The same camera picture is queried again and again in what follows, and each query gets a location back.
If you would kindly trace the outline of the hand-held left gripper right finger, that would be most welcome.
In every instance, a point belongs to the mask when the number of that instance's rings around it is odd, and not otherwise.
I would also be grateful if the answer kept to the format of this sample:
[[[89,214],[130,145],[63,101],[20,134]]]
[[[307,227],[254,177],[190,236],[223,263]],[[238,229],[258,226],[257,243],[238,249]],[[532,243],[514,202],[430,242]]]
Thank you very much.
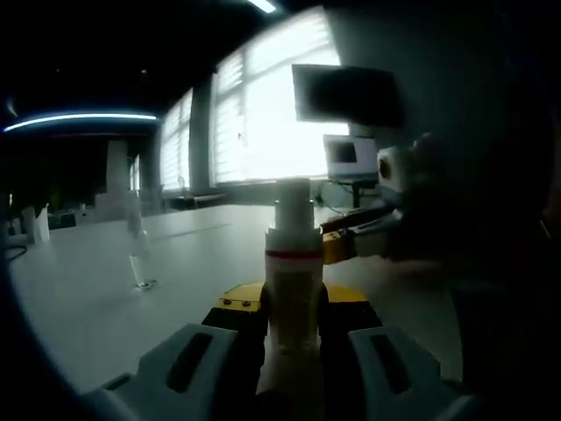
[[[475,420],[479,399],[440,374],[438,360],[381,323],[358,291],[322,287],[322,364],[328,420]]]

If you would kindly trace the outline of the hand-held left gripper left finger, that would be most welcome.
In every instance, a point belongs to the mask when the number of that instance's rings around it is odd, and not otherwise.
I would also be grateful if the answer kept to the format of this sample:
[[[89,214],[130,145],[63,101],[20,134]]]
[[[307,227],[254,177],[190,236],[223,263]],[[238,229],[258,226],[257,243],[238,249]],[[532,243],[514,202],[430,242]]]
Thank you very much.
[[[264,283],[238,285],[85,400],[101,420],[250,420],[267,327]]]

